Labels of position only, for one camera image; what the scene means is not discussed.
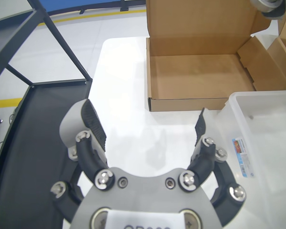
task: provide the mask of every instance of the metal screw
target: metal screw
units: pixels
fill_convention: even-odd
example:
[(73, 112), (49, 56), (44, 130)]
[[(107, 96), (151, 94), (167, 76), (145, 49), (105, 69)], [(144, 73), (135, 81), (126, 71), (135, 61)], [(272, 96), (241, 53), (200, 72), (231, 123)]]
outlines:
[(175, 184), (175, 180), (172, 179), (171, 177), (169, 177), (169, 178), (167, 178), (167, 179), (165, 180), (165, 186), (166, 186), (166, 188), (172, 190), (173, 188), (175, 188), (175, 185), (176, 185), (176, 184)]
[(236, 188), (230, 187), (229, 192), (231, 197), (233, 197), (236, 201), (244, 202), (246, 199), (246, 191), (240, 185)]
[(113, 177), (113, 173), (109, 169), (102, 169), (96, 175), (94, 184), (98, 189), (104, 190), (107, 188), (107, 183), (111, 177)]
[(127, 178), (121, 177), (121, 178), (118, 180), (118, 186), (119, 186), (121, 189), (124, 189), (127, 185), (128, 185), (128, 179), (127, 179)]
[(196, 185), (194, 184), (194, 176), (194, 172), (190, 170), (186, 170), (180, 174), (179, 183), (184, 190), (192, 192), (196, 189)]
[(201, 221), (198, 215), (192, 210), (183, 210), (184, 224), (186, 229), (201, 229)]
[(221, 148), (221, 147), (218, 147), (216, 148), (216, 154), (215, 154), (215, 158), (216, 158), (216, 161), (226, 161), (228, 157), (228, 153), (226, 152), (225, 149)]
[(89, 138), (90, 137), (90, 132), (89, 131), (81, 131), (79, 132), (76, 137), (75, 137), (75, 140), (76, 142), (80, 142), (81, 140), (83, 140), (84, 138)]
[(101, 208), (92, 215), (91, 228), (105, 229), (109, 208)]
[(59, 181), (52, 186), (51, 192), (56, 195), (56, 198), (60, 198), (65, 193), (66, 188), (66, 183)]
[(101, 174), (101, 177), (98, 179), (98, 183), (102, 184), (102, 183), (107, 183), (109, 180), (109, 175), (107, 172), (104, 172)]
[(190, 186), (194, 183), (194, 177), (191, 176), (190, 174), (186, 174), (184, 177), (184, 183), (186, 184), (186, 186)]
[(214, 141), (213, 141), (213, 139), (212, 139), (211, 137), (206, 138), (206, 139), (205, 139), (205, 142), (206, 142), (208, 145), (214, 144)]

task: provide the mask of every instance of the cardboard box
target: cardboard box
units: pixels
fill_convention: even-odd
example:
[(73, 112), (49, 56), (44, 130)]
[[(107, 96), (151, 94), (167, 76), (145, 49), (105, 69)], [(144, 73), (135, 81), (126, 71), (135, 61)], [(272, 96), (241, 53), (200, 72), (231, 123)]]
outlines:
[(286, 16), (279, 21), (279, 37), (268, 49), (253, 37), (238, 54), (257, 91), (286, 90)]
[[(232, 93), (269, 82), (260, 71), (276, 64), (250, 35), (270, 21), (250, 0), (146, 0), (146, 7), (150, 111), (222, 109)], [(270, 61), (252, 64), (253, 51)]]

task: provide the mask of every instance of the black shelf frame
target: black shelf frame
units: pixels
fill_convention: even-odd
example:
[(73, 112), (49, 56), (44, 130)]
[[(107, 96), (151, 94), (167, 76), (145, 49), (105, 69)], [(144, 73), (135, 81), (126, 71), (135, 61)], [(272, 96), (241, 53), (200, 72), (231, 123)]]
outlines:
[(10, 37), (5, 42), (0, 49), (0, 74), (3, 72), (5, 68), (7, 68), (12, 74), (20, 78), (22, 81), (27, 83), (28, 85), (32, 85), (27, 78), (21, 75), (17, 70), (12, 68), (9, 65), (9, 61), (23, 44), (23, 42), (28, 38), (28, 36), (32, 33), (32, 31), (37, 27), (37, 25), (41, 22), (44, 22), (50, 32), (53, 34), (55, 39), (58, 41), (60, 46), (67, 53), (71, 61), (75, 64), (75, 66), (79, 69), (82, 75), (85, 77), (86, 81), (92, 81), (92, 78), (89, 76), (85, 68), (82, 66), (78, 58), (75, 56), (71, 48), (68, 46), (67, 42), (64, 40), (55, 24), (51, 20), (50, 16), (42, 6), (39, 0), (27, 0), (31, 7), (33, 8), (32, 12), (28, 15), (28, 17), (17, 27), (17, 29), (11, 34)]
[[(69, 160), (59, 125), (74, 103), (88, 98), (92, 78), (40, 1), (28, 2), (32, 11), (0, 21), (0, 75), (7, 69), (28, 85), (0, 149), (0, 229), (61, 229), (63, 217), (52, 203), (49, 188), (59, 180), (76, 184), (81, 169)], [(34, 83), (9, 64), (41, 22), (83, 79)]]

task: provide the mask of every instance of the product label sticker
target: product label sticker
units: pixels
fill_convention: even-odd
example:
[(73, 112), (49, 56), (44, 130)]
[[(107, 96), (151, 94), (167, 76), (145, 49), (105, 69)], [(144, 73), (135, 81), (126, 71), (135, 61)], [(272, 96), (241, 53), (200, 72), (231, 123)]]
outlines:
[(254, 177), (252, 165), (250, 163), (249, 156), (246, 151), (246, 144), (244, 139), (242, 137), (239, 137), (233, 139), (232, 142), (235, 148), (242, 175), (244, 177)]
[(105, 229), (185, 229), (184, 214), (109, 210)]

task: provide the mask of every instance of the clear plastic container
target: clear plastic container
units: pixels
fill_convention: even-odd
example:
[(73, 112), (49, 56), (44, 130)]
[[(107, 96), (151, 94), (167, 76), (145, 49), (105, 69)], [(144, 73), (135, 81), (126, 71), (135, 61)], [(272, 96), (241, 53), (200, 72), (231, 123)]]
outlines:
[(247, 192), (246, 223), (286, 229), (286, 91), (234, 93), (216, 123)]

